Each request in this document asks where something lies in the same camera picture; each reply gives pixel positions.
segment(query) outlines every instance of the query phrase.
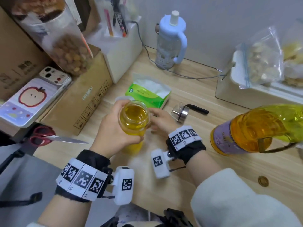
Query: yellow plastic bottle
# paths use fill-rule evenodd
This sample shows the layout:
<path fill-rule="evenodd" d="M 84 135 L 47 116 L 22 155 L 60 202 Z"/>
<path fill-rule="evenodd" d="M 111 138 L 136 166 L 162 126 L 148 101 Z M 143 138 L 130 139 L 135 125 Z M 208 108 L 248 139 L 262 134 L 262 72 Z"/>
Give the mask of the yellow plastic bottle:
<path fill-rule="evenodd" d="M 119 115 L 122 130 L 129 135 L 143 136 L 150 122 L 149 111 L 144 103 L 133 100 L 127 103 Z M 123 152 L 135 155 L 142 148 L 143 142 L 127 146 Z"/>
<path fill-rule="evenodd" d="M 238 115 L 213 129 L 210 142 L 222 155 L 266 153 L 272 138 L 303 141 L 303 106 L 274 104 Z"/>

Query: wooden desk surface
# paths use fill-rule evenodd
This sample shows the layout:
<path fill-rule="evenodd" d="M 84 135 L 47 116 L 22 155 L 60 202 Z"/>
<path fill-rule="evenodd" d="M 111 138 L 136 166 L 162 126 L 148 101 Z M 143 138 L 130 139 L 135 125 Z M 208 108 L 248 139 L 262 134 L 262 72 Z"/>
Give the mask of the wooden desk surface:
<path fill-rule="evenodd" d="M 149 50 L 151 58 L 154 60 L 155 50 Z M 183 75 L 192 77 L 210 77 L 218 74 L 218 71 L 213 68 L 188 60 L 184 60 L 175 69 Z M 145 50 L 142 50 L 138 59 L 120 81 L 108 90 L 103 101 L 78 136 L 79 139 L 89 142 L 90 145 L 93 143 L 101 119 L 109 112 L 115 98 L 124 95 L 132 83 L 131 73 L 133 72 L 152 76 L 172 88 L 170 99 L 164 107 L 168 112 L 171 112 L 179 102 L 194 104 L 209 110 L 207 116 L 190 111 L 185 121 L 185 125 L 191 125 L 202 137 L 207 152 L 223 168 L 230 167 L 235 170 L 254 191 L 278 199 L 303 221 L 303 163 L 298 150 L 292 148 L 275 154 L 256 153 L 232 157 L 218 154 L 209 141 L 211 130 L 248 109 L 216 99 L 214 95 L 217 78 L 197 81 L 177 77 L 158 69 L 148 60 Z M 186 169 L 174 171 L 169 178 L 165 179 L 156 179 L 154 175 L 150 152 L 156 148 L 165 149 L 165 140 L 166 137 L 147 131 L 141 152 L 135 157 L 123 153 L 117 154 L 111 159 L 112 168 L 130 166 L 135 170 L 133 203 L 158 215 L 162 215 L 166 208 L 183 210 L 186 216 L 193 221 L 190 200 L 195 187 Z M 53 142 L 38 148 L 35 156 L 59 168 L 64 168 L 70 158 L 76 157 L 90 145 Z M 281 142 L 275 141 L 272 146 L 279 145 Z M 171 168 L 182 165 L 183 163 L 180 161 L 170 162 Z M 258 184 L 260 175 L 268 178 L 269 187 L 261 187 Z"/>

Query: purple label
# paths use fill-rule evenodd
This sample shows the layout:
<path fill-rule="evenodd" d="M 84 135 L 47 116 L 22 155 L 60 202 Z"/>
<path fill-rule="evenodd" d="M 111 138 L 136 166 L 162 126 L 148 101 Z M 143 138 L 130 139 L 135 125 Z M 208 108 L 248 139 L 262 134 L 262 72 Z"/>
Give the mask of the purple label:
<path fill-rule="evenodd" d="M 230 122 L 227 121 L 214 130 L 214 142 L 216 146 L 225 154 L 244 154 L 248 153 L 239 147 L 230 133 Z"/>

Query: scissors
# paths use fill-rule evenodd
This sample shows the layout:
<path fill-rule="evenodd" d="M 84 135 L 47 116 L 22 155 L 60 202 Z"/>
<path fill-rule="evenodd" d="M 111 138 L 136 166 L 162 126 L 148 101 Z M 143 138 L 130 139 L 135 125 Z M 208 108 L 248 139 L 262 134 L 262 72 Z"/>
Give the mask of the scissors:
<path fill-rule="evenodd" d="M 52 141 L 60 141 L 66 143 L 80 143 L 80 144 L 88 144 L 88 142 L 72 139 L 69 137 L 56 136 L 55 131 L 48 126 L 39 126 L 34 132 L 33 136 L 29 138 L 29 141 L 35 146 L 45 146 Z"/>

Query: light blue water bottle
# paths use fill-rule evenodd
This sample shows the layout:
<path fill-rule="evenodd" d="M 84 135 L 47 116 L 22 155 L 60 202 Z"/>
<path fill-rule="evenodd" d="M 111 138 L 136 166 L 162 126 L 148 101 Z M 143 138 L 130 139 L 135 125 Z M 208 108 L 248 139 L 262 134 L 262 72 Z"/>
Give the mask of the light blue water bottle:
<path fill-rule="evenodd" d="M 185 29 L 186 23 L 176 10 L 161 19 L 155 61 L 158 68 L 170 69 L 181 63 L 187 48 Z"/>

